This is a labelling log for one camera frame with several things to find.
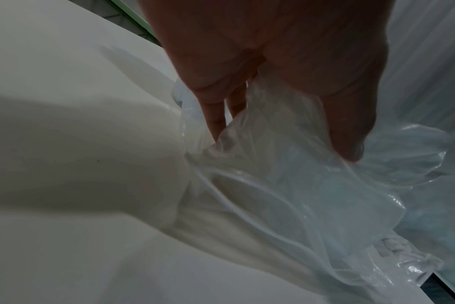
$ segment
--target transparent plastic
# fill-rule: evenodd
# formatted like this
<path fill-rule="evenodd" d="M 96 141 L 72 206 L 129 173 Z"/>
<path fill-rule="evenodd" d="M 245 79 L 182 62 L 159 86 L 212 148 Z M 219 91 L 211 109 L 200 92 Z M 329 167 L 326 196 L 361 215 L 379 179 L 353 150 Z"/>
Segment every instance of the transparent plastic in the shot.
<path fill-rule="evenodd" d="M 319 99 L 290 89 L 268 68 L 249 86 L 247 102 L 215 145 L 204 140 L 202 115 L 193 119 L 200 110 L 183 103 L 182 134 L 197 193 L 209 192 L 317 272 L 351 286 L 392 284 L 366 250 L 392 234 L 403 217 L 399 193 L 436 178 L 432 171 L 450 136 L 383 119 L 354 164 L 333 151 Z"/>

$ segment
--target finger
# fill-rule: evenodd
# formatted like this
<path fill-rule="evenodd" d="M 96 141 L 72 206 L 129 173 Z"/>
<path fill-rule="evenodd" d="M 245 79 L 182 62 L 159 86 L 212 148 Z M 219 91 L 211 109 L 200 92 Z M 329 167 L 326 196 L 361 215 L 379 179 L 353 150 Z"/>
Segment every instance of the finger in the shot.
<path fill-rule="evenodd" d="M 378 84 L 387 61 L 383 48 L 357 80 L 341 91 L 321 96 L 332 147 L 348 161 L 359 161 L 364 140 L 376 122 Z"/>
<path fill-rule="evenodd" d="M 199 101 L 201 110 L 206 119 L 207 128 L 211 132 L 215 141 L 218 141 L 219 135 L 226 128 L 226 117 L 224 113 L 224 101 L 209 102 Z"/>
<path fill-rule="evenodd" d="M 227 108 L 232 118 L 235 118 L 242 110 L 246 108 L 246 82 L 234 89 L 227 98 Z"/>

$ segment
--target white surface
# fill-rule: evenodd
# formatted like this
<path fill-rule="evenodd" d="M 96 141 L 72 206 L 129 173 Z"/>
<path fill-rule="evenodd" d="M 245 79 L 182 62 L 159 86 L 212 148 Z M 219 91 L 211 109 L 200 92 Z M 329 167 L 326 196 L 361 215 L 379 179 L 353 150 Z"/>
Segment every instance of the white surface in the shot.
<path fill-rule="evenodd" d="M 67 0 L 0 0 L 0 303 L 325 302 L 145 224 L 188 181 L 175 78 Z"/>

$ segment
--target plastic wrap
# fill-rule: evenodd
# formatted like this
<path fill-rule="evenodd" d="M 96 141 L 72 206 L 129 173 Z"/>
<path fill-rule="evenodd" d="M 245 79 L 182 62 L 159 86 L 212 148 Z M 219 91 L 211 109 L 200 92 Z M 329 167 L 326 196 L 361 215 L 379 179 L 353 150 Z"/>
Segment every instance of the plastic wrap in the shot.
<path fill-rule="evenodd" d="M 430 172 L 440 166 L 450 136 L 384 119 L 367 138 L 364 158 L 353 164 L 332 150 L 316 97 L 291 90 L 264 68 L 247 100 L 247 110 L 213 146 L 199 137 L 207 134 L 200 110 L 183 103 L 186 159 L 199 181 L 194 193 L 207 191 L 289 256 L 344 284 L 376 286 L 387 295 L 390 276 L 405 282 L 409 271 L 379 271 L 372 245 L 402 218 L 399 192 L 435 178 Z M 402 261 L 392 264 L 404 269 Z"/>

